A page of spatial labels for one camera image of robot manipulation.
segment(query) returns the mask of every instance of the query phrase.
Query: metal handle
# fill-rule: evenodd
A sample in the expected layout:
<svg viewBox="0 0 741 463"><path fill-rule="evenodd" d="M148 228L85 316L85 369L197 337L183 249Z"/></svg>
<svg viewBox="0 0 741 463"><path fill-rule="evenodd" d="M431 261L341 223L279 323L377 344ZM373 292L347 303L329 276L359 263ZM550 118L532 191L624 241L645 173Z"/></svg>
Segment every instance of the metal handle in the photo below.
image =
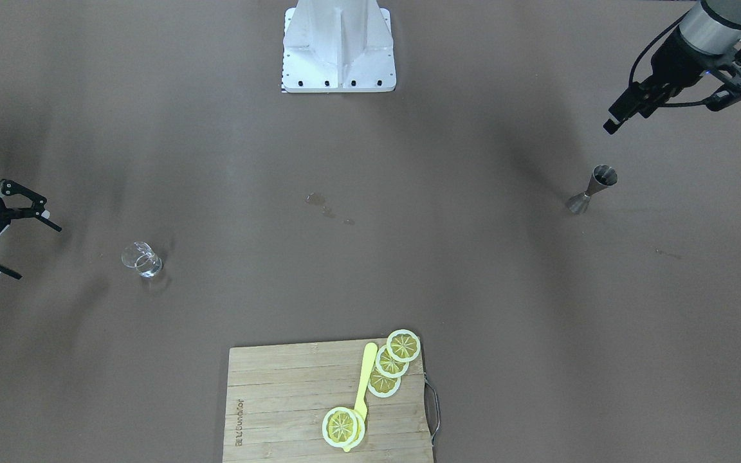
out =
<svg viewBox="0 0 741 463"><path fill-rule="evenodd" d="M430 431L430 445L436 445L436 434L439 433L439 428L442 425L442 412L439 405L439 394L436 393L436 388L430 383L430 379L425 375L425 389L429 390L433 395L433 405L436 413L436 428ZM425 401L425 410L427 411L427 399Z"/></svg>

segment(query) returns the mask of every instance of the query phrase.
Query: cutting board handle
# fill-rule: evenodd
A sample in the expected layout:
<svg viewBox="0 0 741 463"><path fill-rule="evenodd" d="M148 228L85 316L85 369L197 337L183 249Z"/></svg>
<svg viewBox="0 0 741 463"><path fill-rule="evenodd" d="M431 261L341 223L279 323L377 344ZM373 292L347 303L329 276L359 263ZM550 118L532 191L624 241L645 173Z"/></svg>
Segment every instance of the cutting board handle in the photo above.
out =
<svg viewBox="0 0 741 463"><path fill-rule="evenodd" d="M439 433L439 428L442 425L442 411L439 405L439 394L436 393L436 387L433 386L432 382L430 382L430 378L427 377L427 373L425 373L425 414L426 416L430 416L430 408L428 407L428 393L430 392L430 398L432 399L433 404L433 416L436 417L436 426L432 430L430 430L430 445L435 446L436 445L436 434Z"/></svg>

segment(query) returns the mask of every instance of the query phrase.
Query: yellow utensil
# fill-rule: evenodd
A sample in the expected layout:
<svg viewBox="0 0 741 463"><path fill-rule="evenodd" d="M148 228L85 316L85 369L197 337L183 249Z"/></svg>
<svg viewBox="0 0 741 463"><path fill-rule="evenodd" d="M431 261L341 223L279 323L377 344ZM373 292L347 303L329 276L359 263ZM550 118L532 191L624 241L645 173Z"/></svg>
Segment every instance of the yellow utensil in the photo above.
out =
<svg viewBox="0 0 741 463"><path fill-rule="evenodd" d="M379 348L376 343L367 343L365 345L365 353L362 354L362 370L359 373L359 390L356 392L356 402L353 404L353 411L359 415L362 420L361 426L364 427L365 419L368 416L368 406L365 404L365 392L368 390L368 382L371 380L371 372L373 372L374 366L376 366L376 353ZM352 446L346 446L342 448L346 453L351 449L359 445L359 442L354 443Z"/></svg>

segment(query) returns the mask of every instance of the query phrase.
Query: white mounting plate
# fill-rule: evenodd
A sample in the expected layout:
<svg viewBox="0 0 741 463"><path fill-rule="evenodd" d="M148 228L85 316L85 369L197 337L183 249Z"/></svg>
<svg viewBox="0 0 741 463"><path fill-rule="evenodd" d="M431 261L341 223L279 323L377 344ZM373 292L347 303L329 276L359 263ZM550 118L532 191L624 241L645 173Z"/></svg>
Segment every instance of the white mounting plate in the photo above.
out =
<svg viewBox="0 0 741 463"><path fill-rule="evenodd" d="M288 32L294 11L296 8L288 8L285 12L285 32ZM390 32L390 12L385 8L380 8L380 11ZM365 53L348 67L345 82L337 85L337 81L336 66L313 61L309 51L285 49L282 54L282 91L288 93L367 93L393 91L396 88L394 50L365 50Z"/></svg>

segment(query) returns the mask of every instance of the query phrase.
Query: lime slice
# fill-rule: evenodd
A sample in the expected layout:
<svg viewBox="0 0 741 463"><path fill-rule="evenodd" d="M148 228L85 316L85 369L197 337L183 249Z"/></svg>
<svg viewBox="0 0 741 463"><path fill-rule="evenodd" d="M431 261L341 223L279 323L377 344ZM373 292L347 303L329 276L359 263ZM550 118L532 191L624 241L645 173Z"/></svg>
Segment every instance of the lime slice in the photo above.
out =
<svg viewBox="0 0 741 463"><path fill-rule="evenodd" d="M392 379L382 376L382 373L374 368L373 372L370 372L368 390L377 397L386 398L394 395L399 390L400 384L402 384L402 378Z"/></svg>
<svg viewBox="0 0 741 463"><path fill-rule="evenodd" d="M359 434L359 421L350 408L332 408L322 419L322 437L329 445L344 448Z"/></svg>
<svg viewBox="0 0 741 463"><path fill-rule="evenodd" d="M388 350L398 361L411 361L419 356L419 337L408 329L397 329L388 336Z"/></svg>
<svg viewBox="0 0 741 463"><path fill-rule="evenodd" d="M387 378L396 379L405 374L408 371L409 363L407 361L399 361L394 359L390 355L388 346L384 346L379 349L376 354L376 370Z"/></svg>
<svg viewBox="0 0 741 463"><path fill-rule="evenodd" d="M365 420L362 419L362 417L359 416L359 414L356 413L356 411L350 410L350 408L348 408L348 410L350 411L350 413L353 414L353 418L356 419L356 424L359 424L359 432L356 433L355 439L351 440L351 442L348 443L348 445L342 448L344 451L350 451L352 448L355 448L355 446L359 445L360 442L362 442L362 439L365 438Z"/></svg>

